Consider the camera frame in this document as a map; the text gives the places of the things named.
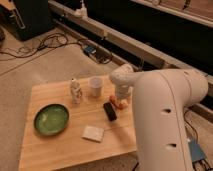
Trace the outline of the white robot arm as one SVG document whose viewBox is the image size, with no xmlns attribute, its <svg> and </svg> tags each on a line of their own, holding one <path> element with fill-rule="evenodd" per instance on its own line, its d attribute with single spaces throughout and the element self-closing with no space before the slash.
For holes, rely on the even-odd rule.
<svg viewBox="0 0 213 171">
<path fill-rule="evenodd" d="M 183 113 L 206 96 L 207 78 L 196 69 L 135 72 L 124 64 L 109 79 L 133 89 L 140 171 L 193 171 Z"/>
</svg>

